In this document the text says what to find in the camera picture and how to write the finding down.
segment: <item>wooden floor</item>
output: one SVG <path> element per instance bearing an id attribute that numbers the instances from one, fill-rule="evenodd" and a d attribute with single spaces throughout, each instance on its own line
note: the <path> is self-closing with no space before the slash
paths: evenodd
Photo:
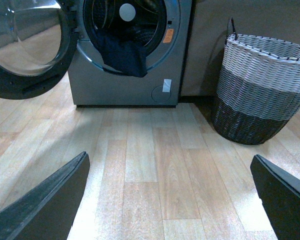
<path id="1" fill-rule="evenodd" d="M 67 77 L 33 99 L 0 99 L 0 210 L 87 151 L 69 240 L 277 239 L 250 163 L 260 154 L 300 178 L 300 111 L 273 139 L 244 146 L 199 109 L 76 108 Z"/>

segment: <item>basket handle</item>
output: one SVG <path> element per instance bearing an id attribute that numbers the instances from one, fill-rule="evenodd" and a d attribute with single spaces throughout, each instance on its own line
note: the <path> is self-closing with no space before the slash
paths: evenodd
<path id="1" fill-rule="evenodd" d="M 228 21 L 228 26 L 226 28 L 226 39 L 225 39 L 225 44 L 227 44 L 227 40 L 230 36 L 230 27 L 232 25 L 232 34 L 235 34 L 235 38 L 234 40 L 237 40 L 238 39 L 238 33 L 236 31 L 236 27 L 235 27 L 235 21 L 234 21 L 234 18 L 233 17 L 230 17 L 229 18 L 229 21 Z"/>

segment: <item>orange sticker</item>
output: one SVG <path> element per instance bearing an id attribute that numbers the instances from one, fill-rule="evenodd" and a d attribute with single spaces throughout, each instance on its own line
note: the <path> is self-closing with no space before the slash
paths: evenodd
<path id="1" fill-rule="evenodd" d="M 168 30 L 166 31 L 165 38 L 164 38 L 164 40 L 163 40 L 163 43 L 164 43 L 164 44 L 169 44 L 169 43 L 171 43 L 172 38 L 174 37 L 174 32 L 175 32 L 174 29 L 168 29 Z"/>

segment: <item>front-loading washing machine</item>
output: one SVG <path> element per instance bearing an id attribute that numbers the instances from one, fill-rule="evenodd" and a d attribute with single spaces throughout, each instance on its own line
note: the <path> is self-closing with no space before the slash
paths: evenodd
<path id="1" fill-rule="evenodd" d="M 191 7 L 188 0 L 0 0 L 0 97 L 38 96 L 68 70 L 75 105 L 175 106 Z M 100 29 L 145 49 L 144 77 L 104 64 Z"/>

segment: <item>woven basket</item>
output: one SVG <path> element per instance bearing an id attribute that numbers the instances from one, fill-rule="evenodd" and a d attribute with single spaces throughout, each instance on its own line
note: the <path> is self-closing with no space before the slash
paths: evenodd
<path id="1" fill-rule="evenodd" d="M 300 109 L 300 45 L 236 34 L 229 23 L 212 123 L 233 142 L 262 144 Z"/>

